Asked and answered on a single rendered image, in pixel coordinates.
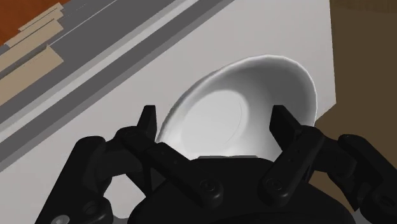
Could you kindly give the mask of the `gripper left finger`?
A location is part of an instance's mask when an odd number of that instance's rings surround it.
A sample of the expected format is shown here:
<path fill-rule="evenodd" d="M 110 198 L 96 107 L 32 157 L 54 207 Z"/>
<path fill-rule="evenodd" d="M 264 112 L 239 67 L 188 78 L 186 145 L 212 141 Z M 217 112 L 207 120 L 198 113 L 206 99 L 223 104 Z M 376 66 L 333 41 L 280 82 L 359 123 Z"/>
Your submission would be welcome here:
<path fill-rule="evenodd" d="M 165 191 L 172 202 L 181 203 L 171 224 L 215 224 L 222 184 L 167 144 L 156 143 L 156 131 L 156 108 L 147 105 L 138 124 L 120 129 L 112 140 L 78 140 L 34 224 L 113 224 L 104 196 L 112 178 L 135 172 L 133 182 L 145 195 L 160 196 L 152 188 L 152 170 L 177 190 Z"/>

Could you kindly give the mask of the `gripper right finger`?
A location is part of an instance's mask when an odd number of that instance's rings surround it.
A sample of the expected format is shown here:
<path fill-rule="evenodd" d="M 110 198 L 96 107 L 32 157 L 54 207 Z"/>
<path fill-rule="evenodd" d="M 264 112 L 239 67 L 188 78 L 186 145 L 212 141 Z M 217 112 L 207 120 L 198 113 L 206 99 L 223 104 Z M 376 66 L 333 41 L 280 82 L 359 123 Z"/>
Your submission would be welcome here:
<path fill-rule="evenodd" d="M 320 171 L 371 224 L 397 224 L 397 168 L 364 137 L 331 139 L 300 124 L 283 105 L 273 106 L 269 130 L 282 153 L 260 180 L 264 203 L 284 207 L 298 185 Z"/>

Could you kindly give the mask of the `white bowl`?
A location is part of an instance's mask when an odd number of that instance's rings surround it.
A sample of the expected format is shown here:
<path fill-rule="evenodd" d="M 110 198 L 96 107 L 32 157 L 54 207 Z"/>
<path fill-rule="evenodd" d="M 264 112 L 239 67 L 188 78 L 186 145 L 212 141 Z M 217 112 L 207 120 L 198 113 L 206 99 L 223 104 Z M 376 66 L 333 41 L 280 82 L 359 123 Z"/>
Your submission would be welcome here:
<path fill-rule="evenodd" d="M 157 136 L 186 158 L 256 156 L 281 149 L 269 131 L 272 108 L 285 106 L 314 125 L 317 92 L 308 71 L 284 56 L 259 55 L 224 66 L 194 83 L 173 105 Z"/>

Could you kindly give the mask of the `grey cabinet with tan drawers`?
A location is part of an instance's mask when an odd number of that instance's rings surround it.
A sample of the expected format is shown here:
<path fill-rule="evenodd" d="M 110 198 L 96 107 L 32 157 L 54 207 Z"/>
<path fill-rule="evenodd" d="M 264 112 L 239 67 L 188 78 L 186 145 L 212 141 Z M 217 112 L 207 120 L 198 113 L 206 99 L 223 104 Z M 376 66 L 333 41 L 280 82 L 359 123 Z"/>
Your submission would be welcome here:
<path fill-rule="evenodd" d="M 114 0 L 98 18 L 36 49 L 38 80 L 0 106 L 0 172 L 234 0 Z"/>

